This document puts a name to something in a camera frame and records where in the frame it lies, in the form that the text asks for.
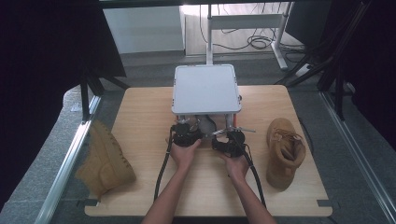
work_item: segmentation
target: aluminum rail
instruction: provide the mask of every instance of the aluminum rail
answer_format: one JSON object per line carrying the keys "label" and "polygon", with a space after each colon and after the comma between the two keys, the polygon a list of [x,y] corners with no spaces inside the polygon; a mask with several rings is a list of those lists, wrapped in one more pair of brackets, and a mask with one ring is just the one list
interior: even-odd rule
{"label": "aluminum rail", "polygon": [[375,174],[370,163],[361,152],[361,148],[353,137],[351,131],[348,129],[347,124],[344,121],[340,120],[335,111],[333,110],[333,103],[332,99],[329,96],[329,93],[324,93],[321,91],[319,93],[319,96],[322,99],[323,103],[326,105],[329,114],[332,117],[332,121],[334,121],[335,126],[344,138],[350,154],[352,155],[355,162],[358,164],[361,173],[363,174],[372,193],[376,197],[382,211],[388,219],[388,222],[391,224],[396,223],[396,207],[394,201],[391,199],[384,185]]}
{"label": "aluminum rail", "polygon": [[66,186],[67,180],[69,179],[69,176],[73,170],[73,166],[78,157],[78,153],[81,150],[81,146],[84,142],[85,136],[90,129],[94,113],[99,106],[100,100],[101,97],[93,96],[90,103],[91,115],[85,123],[81,123],[79,125],[73,142],[70,145],[66,156],[64,157],[64,162],[62,163],[61,168],[59,169],[59,172],[56,175],[55,180],[53,181],[53,184],[49,190],[49,194],[47,195],[47,198],[44,201],[40,212],[38,213],[35,224],[50,223],[55,209],[58,206],[58,202],[60,201],[61,196],[64,192],[64,187]]}

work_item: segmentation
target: suede boot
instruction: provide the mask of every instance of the suede boot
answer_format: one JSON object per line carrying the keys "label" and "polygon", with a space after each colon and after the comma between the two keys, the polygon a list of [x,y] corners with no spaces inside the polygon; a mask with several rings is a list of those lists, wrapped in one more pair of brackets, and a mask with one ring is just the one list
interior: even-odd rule
{"label": "suede boot", "polygon": [[131,164],[123,157],[119,143],[99,120],[90,128],[89,155],[78,168],[81,179],[100,201],[108,190],[136,180]]}
{"label": "suede boot", "polygon": [[274,119],[267,132],[269,161],[267,181],[274,188],[285,190],[305,158],[302,137],[288,119]]}

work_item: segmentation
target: black curtain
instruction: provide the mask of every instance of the black curtain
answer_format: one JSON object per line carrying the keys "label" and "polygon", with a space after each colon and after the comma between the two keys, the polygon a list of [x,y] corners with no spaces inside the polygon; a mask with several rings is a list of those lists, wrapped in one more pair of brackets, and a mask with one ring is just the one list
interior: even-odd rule
{"label": "black curtain", "polygon": [[84,68],[125,76],[99,7],[7,1],[0,9],[0,206],[21,181]]}
{"label": "black curtain", "polygon": [[[359,2],[333,0],[322,39],[330,36]],[[352,101],[396,149],[395,11],[394,1],[372,0],[343,53],[341,65],[346,81],[356,89]],[[329,50],[322,56],[326,58],[330,54]]]}

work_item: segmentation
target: wooden tabletop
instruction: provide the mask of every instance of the wooden tabletop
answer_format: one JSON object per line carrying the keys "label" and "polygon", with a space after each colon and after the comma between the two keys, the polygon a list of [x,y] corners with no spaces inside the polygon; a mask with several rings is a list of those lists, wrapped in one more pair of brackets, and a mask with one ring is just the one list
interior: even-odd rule
{"label": "wooden tabletop", "polygon": [[[144,216],[153,202],[155,183],[163,164],[169,129],[175,116],[171,112],[171,87],[131,88],[125,92],[113,127],[124,153],[136,174],[133,184],[111,190],[102,196],[97,206],[86,206],[89,216]],[[240,86],[242,110],[237,125],[257,132],[244,132],[252,158],[262,182],[262,190],[269,212],[273,216],[327,217],[330,206],[318,206],[318,200],[328,196],[318,174],[306,139],[306,157],[288,189],[272,188],[265,178],[268,146],[265,135],[271,121],[287,118],[296,132],[304,136],[287,89],[283,86]],[[160,192],[176,170],[169,159],[163,174]],[[251,171],[247,182],[259,195]],[[242,204],[231,184],[218,152],[209,140],[204,140],[195,153],[194,164],[185,182],[177,206],[181,217],[244,217]]]}

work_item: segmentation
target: metal box lid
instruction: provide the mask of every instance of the metal box lid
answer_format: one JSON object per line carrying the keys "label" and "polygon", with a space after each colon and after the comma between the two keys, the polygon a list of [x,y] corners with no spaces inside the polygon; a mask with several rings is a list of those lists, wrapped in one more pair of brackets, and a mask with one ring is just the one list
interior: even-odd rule
{"label": "metal box lid", "polygon": [[176,68],[172,102],[174,114],[235,114],[241,108],[232,65],[184,65]]}

